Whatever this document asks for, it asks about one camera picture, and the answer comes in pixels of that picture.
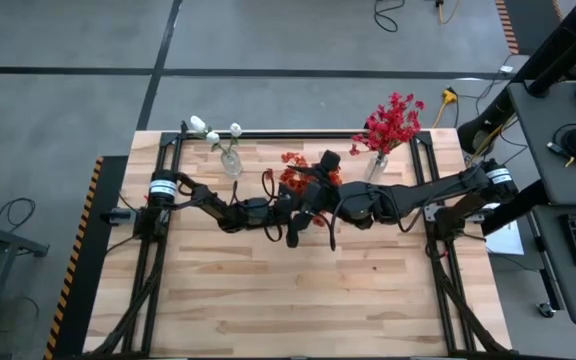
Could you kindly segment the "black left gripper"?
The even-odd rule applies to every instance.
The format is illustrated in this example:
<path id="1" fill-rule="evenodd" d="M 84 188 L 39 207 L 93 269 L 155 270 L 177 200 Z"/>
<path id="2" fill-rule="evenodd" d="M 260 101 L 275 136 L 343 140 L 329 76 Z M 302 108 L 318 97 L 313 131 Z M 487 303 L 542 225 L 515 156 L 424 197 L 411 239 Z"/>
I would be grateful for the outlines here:
<path id="1" fill-rule="evenodd" d="M 285 240 L 289 248 L 298 246 L 299 232 L 307 229 L 312 219 L 313 215 L 305 208 L 300 195 L 285 184 L 280 184 L 270 207 L 270 226 L 287 228 Z"/>

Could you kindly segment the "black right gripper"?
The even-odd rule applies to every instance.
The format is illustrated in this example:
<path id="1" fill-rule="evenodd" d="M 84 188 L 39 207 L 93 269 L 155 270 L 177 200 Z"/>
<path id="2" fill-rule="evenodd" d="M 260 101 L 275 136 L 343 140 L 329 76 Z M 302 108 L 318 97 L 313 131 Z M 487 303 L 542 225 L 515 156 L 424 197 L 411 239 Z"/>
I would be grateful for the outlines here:
<path id="1" fill-rule="evenodd" d="M 327 221 L 332 231 L 343 221 L 360 229 L 370 228 L 373 208 L 379 204 L 378 187 L 371 183 L 354 181 L 339 184 L 333 175 L 339 170 L 340 155 L 326 150 L 320 161 L 312 167 L 293 166 L 292 169 L 311 181 L 311 214 L 313 218 Z"/>

